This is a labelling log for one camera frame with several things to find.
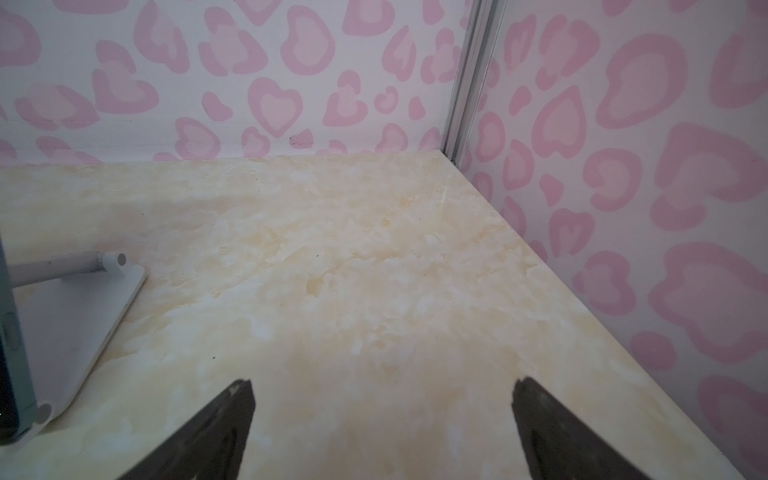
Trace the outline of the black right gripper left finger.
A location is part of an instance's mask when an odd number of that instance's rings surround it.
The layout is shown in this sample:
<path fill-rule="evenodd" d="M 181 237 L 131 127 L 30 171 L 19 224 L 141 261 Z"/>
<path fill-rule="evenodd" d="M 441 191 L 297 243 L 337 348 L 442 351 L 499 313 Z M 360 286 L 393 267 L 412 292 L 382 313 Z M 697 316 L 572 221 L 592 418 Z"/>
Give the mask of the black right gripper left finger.
<path fill-rule="evenodd" d="M 251 382 L 234 381 L 120 478 L 236 479 L 255 410 Z"/>

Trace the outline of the green-edged black phone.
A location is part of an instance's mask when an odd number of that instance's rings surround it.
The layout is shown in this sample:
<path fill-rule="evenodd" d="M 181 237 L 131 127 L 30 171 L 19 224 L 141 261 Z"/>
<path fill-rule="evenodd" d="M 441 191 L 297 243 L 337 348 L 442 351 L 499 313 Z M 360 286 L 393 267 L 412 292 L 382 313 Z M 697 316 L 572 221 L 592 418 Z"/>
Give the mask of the green-edged black phone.
<path fill-rule="evenodd" d="M 1 445 L 17 442 L 35 423 L 37 400 L 22 338 L 10 271 L 1 250 Z"/>

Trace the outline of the white folding phone stand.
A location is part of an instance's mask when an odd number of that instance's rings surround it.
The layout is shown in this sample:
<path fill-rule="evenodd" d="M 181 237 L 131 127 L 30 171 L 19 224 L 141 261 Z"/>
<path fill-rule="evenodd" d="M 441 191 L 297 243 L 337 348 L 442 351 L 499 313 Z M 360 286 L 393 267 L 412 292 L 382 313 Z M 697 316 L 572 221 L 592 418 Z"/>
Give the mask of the white folding phone stand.
<path fill-rule="evenodd" d="M 37 415 L 21 449 L 73 403 L 146 280 L 120 252 L 8 264 Z"/>

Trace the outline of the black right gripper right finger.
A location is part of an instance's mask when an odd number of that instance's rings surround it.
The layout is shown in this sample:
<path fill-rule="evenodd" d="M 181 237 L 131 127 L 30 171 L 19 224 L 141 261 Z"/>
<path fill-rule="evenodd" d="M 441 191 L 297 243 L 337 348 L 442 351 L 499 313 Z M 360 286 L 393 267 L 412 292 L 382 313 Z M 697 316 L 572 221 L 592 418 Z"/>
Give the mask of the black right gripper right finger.
<path fill-rule="evenodd" d="M 511 409 L 532 478 L 649 478 L 535 379 L 515 382 Z"/>

